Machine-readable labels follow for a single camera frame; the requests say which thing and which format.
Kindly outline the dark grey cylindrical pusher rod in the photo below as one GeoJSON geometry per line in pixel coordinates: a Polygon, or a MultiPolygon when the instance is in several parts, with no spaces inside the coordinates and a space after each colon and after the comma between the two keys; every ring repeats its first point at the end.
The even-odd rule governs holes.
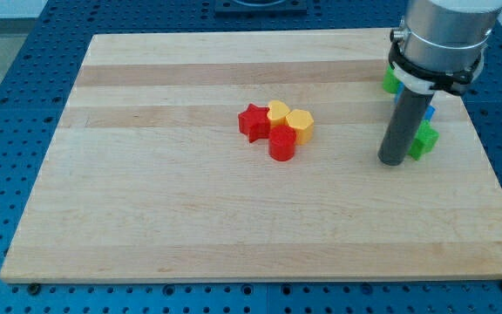
{"type": "Polygon", "coordinates": [[[432,99],[433,94],[402,90],[377,152],[383,164],[398,166],[404,161],[432,99]]]}

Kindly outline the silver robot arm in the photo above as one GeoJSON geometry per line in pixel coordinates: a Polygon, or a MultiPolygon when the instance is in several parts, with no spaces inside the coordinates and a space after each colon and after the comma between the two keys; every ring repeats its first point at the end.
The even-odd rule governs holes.
{"type": "Polygon", "coordinates": [[[437,91],[463,95],[484,68],[486,41],[502,0],[410,0],[390,31],[389,65],[404,85],[378,150],[400,165],[437,91]]]}

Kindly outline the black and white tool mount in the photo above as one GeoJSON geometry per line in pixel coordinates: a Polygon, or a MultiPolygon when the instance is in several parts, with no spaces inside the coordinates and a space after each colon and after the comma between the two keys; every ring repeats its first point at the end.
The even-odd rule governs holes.
{"type": "Polygon", "coordinates": [[[463,95],[484,68],[484,53],[481,51],[471,65],[461,71],[433,71],[414,64],[400,51],[398,43],[393,43],[388,56],[394,76],[410,91],[430,95],[444,91],[455,96],[463,95]]]}

